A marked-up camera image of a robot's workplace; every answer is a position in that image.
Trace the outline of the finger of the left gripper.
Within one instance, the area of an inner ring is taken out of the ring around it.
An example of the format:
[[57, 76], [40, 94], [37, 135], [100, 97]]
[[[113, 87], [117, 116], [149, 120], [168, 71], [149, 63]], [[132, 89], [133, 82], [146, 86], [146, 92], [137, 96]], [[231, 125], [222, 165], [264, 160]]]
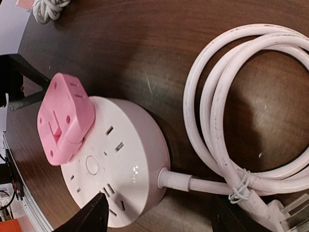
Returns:
[[[51, 80], [36, 70], [20, 54], [0, 56], [0, 106], [16, 111], [43, 100]], [[25, 94], [27, 84], [39, 89]]]

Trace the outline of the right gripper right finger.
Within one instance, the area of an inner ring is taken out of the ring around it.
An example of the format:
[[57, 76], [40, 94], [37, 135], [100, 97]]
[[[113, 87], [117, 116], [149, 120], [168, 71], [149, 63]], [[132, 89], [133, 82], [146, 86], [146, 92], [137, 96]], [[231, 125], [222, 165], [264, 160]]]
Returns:
[[215, 195], [212, 203], [211, 225], [214, 232], [250, 232], [253, 220], [226, 196]]

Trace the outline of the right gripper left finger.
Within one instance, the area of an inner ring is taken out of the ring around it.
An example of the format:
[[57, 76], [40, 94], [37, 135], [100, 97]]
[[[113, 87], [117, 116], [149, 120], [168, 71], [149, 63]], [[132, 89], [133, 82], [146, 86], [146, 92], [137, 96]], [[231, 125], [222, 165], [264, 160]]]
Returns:
[[56, 232], [106, 232], [109, 205], [105, 194], [99, 192]]

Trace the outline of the pink round power strip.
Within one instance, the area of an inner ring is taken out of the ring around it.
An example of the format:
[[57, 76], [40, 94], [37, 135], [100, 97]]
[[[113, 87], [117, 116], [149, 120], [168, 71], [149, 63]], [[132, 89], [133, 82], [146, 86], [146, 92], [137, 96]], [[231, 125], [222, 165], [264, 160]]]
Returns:
[[77, 155], [61, 166], [79, 207], [97, 193], [109, 205], [108, 226], [121, 228], [155, 207], [165, 195], [157, 178], [170, 167], [164, 135], [150, 114], [125, 100], [91, 97], [96, 119]]

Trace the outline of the pink plug adapter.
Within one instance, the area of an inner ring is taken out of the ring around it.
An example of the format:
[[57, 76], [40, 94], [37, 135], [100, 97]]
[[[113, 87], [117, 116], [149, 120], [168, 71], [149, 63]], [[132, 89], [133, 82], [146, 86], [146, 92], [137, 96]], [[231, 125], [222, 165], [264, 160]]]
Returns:
[[57, 73], [38, 111], [37, 128], [51, 165], [68, 163], [82, 146], [95, 120], [95, 108], [80, 80]]

